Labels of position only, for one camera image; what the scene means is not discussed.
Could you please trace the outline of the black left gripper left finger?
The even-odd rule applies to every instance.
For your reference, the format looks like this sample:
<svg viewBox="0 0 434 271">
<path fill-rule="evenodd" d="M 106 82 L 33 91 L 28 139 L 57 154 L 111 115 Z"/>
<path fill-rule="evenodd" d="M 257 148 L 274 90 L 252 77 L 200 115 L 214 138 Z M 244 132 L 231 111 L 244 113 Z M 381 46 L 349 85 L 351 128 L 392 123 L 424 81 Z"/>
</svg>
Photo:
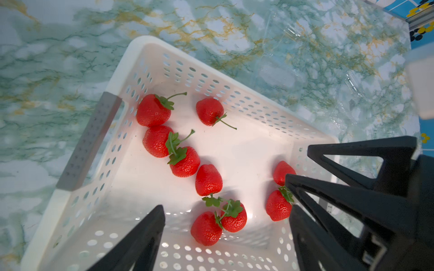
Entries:
<svg viewBox="0 0 434 271">
<path fill-rule="evenodd" d="M 163 205 L 157 205 L 90 271 L 152 271 L 165 227 Z"/>
</svg>

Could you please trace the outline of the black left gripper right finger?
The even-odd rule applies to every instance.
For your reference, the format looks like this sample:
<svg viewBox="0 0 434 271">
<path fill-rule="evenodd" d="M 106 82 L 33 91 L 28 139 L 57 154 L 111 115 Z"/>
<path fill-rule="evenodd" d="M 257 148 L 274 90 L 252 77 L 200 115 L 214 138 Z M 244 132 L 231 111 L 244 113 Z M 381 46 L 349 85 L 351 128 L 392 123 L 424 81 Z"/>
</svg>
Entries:
<svg viewBox="0 0 434 271">
<path fill-rule="evenodd" d="M 365 271 L 325 230 L 299 206 L 292 208 L 290 228 L 301 271 Z"/>
</svg>

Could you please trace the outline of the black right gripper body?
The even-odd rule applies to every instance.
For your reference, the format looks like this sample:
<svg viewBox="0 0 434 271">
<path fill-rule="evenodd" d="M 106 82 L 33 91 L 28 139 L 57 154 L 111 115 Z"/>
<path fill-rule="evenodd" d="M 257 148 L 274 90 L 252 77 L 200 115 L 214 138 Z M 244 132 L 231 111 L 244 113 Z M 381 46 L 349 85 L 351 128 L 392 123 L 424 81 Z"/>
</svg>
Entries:
<svg viewBox="0 0 434 271">
<path fill-rule="evenodd" d="M 407 166 L 372 180 L 382 196 L 372 203 L 373 219 L 363 258 L 371 271 L 431 271 L 434 268 L 434 159 L 420 155 Z"/>
</svg>

